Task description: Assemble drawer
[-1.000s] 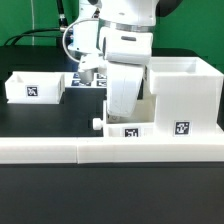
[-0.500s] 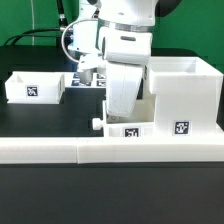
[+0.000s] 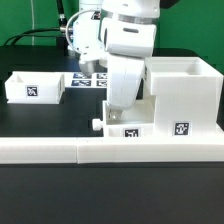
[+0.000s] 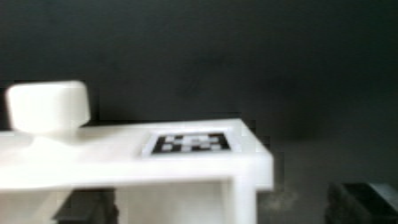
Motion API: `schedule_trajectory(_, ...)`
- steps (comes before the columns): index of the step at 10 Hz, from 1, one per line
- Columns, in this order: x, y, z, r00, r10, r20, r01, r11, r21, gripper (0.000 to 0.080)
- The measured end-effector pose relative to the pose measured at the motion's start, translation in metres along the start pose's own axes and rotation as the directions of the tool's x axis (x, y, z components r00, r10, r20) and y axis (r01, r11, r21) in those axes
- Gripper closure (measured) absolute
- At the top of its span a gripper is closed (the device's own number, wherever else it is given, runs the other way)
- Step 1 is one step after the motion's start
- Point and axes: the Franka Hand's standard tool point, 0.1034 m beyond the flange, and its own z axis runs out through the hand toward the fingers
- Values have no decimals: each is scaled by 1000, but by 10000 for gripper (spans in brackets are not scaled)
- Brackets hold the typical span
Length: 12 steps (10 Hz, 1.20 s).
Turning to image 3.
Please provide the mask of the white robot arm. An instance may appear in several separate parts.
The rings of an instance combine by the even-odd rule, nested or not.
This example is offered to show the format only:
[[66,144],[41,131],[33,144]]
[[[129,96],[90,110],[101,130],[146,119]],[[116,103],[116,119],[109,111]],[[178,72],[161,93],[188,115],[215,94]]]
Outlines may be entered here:
[[90,75],[96,64],[107,68],[109,117],[117,119],[136,99],[145,67],[153,54],[162,9],[179,0],[102,0],[97,40],[80,48],[80,70]]

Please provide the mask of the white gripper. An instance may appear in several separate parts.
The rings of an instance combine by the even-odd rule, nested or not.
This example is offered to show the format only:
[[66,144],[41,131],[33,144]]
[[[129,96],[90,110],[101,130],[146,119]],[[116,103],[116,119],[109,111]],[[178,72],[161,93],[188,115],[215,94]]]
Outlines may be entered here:
[[144,67],[143,58],[108,55],[107,104],[110,119],[119,120],[121,110],[134,104]]

